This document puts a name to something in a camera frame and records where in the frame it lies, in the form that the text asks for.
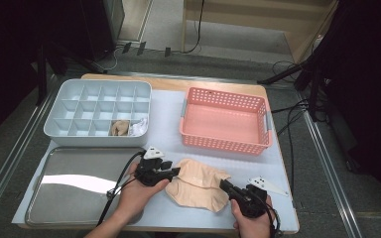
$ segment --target beige fabric pouch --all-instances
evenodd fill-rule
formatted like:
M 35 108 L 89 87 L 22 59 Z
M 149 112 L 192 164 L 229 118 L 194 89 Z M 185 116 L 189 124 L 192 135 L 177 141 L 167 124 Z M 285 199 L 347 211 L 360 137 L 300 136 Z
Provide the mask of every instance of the beige fabric pouch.
M 218 170 L 192 159 L 176 164 L 181 171 L 166 187 L 166 193 L 179 205 L 202 207 L 210 211 L 221 210 L 228 195 L 219 188 L 222 179 L 229 179 L 226 171 Z

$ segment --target basket handle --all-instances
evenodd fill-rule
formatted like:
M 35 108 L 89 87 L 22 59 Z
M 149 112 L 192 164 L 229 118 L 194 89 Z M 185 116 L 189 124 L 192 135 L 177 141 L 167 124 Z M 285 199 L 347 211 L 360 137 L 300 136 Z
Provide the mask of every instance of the basket handle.
M 265 120 L 267 122 L 267 131 L 272 130 L 272 113 L 271 111 L 267 111 L 267 114 L 265 116 Z
M 181 117 L 185 117 L 185 113 L 187 112 L 188 101 L 184 99 L 184 104 L 182 105 L 182 114 Z

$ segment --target tripod leg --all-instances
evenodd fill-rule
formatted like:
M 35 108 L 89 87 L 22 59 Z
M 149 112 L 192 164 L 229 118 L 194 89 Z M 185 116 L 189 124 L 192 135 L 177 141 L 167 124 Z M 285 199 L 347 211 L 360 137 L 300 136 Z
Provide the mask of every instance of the tripod leg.
M 98 70 L 98 68 L 94 65 L 92 65 L 91 63 L 89 63 L 88 61 L 86 61 L 85 59 L 79 57 L 77 54 L 69 51 L 68 49 L 62 47 L 62 46 L 59 46 L 53 42 L 50 42 L 50 46 L 55 49 L 56 51 L 58 51 L 59 53 L 61 53 L 62 55 L 64 56 L 68 56 L 69 58 L 77 61 L 79 64 L 81 64 L 82 66 L 88 68 L 91 72 L 94 72 L 94 73 L 101 73 L 100 70 Z
M 309 83 L 312 81 L 312 72 L 311 68 L 309 68 L 309 71 L 303 70 L 300 75 L 297 77 L 296 81 L 294 82 L 295 89 L 297 91 L 303 91 L 305 88 L 309 85 Z
M 66 63 L 61 55 L 56 51 L 53 51 L 49 44 L 45 45 L 46 60 L 48 60 L 49 66 L 52 68 L 55 74 L 64 75 L 67 71 Z
M 318 102 L 318 89 L 319 81 L 322 80 L 320 69 L 315 69 L 315 77 L 312 80 L 311 96 L 309 97 L 309 114 L 314 122 L 317 119 L 317 102 Z
M 308 61 L 305 60 L 305 61 L 301 62 L 300 64 L 296 64 L 295 66 L 292 66 L 289 69 L 287 69 L 281 73 L 278 73 L 277 75 L 272 76 L 268 79 L 258 80 L 257 83 L 258 84 L 272 84 L 276 81 L 279 81 L 280 79 L 283 79 L 286 76 L 290 76 L 291 74 L 302 70 L 307 64 L 308 64 Z

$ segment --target small object in tray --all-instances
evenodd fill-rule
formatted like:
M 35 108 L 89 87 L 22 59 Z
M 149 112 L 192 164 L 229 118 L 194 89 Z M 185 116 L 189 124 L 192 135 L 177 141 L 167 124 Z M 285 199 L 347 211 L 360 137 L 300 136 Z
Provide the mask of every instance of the small object in tray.
M 141 120 L 133 124 L 129 128 L 129 136 L 141 136 L 147 131 L 148 128 L 148 119 L 147 118 L 141 118 Z
M 111 136 L 127 136 L 129 129 L 128 120 L 114 121 L 111 127 Z

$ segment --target wrist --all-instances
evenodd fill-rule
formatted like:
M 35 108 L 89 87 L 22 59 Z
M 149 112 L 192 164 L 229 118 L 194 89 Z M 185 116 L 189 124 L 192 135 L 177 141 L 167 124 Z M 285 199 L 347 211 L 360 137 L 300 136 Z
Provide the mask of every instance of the wrist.
M 128 224 L 129 218 L 123 213 L 115 211 L 107 220 L 93 229 L 86 237 L 116 237 L 117 234 Z
M 129 220 L 132 219 L 132 216 L 128 215 L 127 212 L 116 209 L 109 219 L 112 219 L 114 222 L 116 222 L 117 226 L 124 227 L 129 223 Z
M 249 226 L 240 226 L 241 238 L 270 238 L 271 227 L 266 224 L 254 224 Z

